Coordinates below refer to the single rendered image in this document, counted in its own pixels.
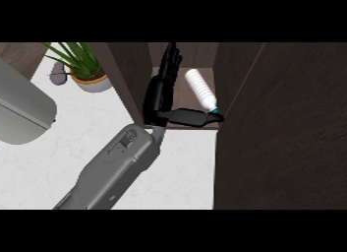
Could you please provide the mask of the dark wooden cabinet door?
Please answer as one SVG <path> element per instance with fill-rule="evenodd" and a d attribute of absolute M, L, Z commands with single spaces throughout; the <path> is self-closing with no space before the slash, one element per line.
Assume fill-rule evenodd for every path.
<path fill-rule="evenodd" d="M 347 210 L 347 42 L 264 45 L 218 131 L 215 208 Z"/>

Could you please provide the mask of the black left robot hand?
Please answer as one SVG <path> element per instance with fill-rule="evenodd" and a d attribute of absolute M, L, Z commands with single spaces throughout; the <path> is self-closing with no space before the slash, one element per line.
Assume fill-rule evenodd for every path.
<path fill-rule="evenodd" d="M 221 113 L 205 112 L 199 109 L 174 109 L 175 84 L 180 74 L 180 66 L 184 56 L 175 42 L 171 42 L 162 57 L 157 75 L 152 78 L 144 103 L 144 124 L 166 127 L 169 123 L 202 128 L 206 125 L 222 122 Z"/>

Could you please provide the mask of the purple eggplant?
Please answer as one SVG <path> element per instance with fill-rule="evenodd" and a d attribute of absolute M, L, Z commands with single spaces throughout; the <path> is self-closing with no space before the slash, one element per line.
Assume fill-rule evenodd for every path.
<path fill-rule="evenodd" d="M 53 66 L 51 74 L 50 74 L 50 80 L 57 85 L 61 86 L 67 82 L 67 75 L 64 71 L 64 64 L 57 62 Z"/>

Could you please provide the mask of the brown wooden panel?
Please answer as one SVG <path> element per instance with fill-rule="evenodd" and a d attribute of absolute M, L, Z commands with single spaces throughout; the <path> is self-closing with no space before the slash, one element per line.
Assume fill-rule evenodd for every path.
<path fill-rule="evenodd" d="M 38 71 L 47 47 L 38 42 L 0 42 L 0 58 L 30 80 Z"/>

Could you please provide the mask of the grey rounded appliance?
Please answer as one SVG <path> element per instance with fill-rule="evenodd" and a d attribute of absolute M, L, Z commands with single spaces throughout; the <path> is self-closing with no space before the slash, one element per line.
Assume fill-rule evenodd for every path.
<path fill-rule="evenodd" d="M 32 142 L 51 128 L 56 116 L 56 101 L 0 58 L 0 141 Z"/>

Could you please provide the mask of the dark wooden cabinet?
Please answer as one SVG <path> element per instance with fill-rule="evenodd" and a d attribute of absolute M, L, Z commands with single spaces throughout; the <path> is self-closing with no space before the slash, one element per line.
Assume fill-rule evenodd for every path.
<path fill-rule="evenodd" d="M 143 102 L 150 80 L 159 72 L 159 65 L 168 47 L 166 42 L 92 42 L 92 49 L 103 68 L 112 78 L 132 121 L 143 123 Z M 218 97 L 219 113 L 225 121 L 212 123 L 206 129 L 219 129 L 233 124 L 231 102 L 239 90 L 237 45 L 225 42 L 180 43 L 184 56 L 174 94 L 174 109 L 205 110 L 185 80 L 185 73 L 197 68 Z"/>

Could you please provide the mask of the white water bottle blue cap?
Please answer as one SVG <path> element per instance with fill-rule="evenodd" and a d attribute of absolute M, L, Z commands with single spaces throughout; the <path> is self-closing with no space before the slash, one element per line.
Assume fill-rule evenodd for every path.
<path fill-rule="evenodd" d="M 188 70 L 185 73 L 185 80 L 190 84 L 203 108 L 212 113 L 219 113 L 218 98 L 202 75 L 202 72 L 197 69 Z"/>

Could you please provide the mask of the green potted plant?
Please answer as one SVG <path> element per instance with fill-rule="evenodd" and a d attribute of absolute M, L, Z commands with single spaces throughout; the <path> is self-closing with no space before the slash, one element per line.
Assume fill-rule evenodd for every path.
<path fill-rule="evenodd" d="M 47 56 L 64 64 L 67 78 L 72 78 L 79 88 L 91 93 L 101 93 L 113 87 L 101 63 L 88 42 L 61 42 L 61 50 L 44 42 L 56 57 Z"/>

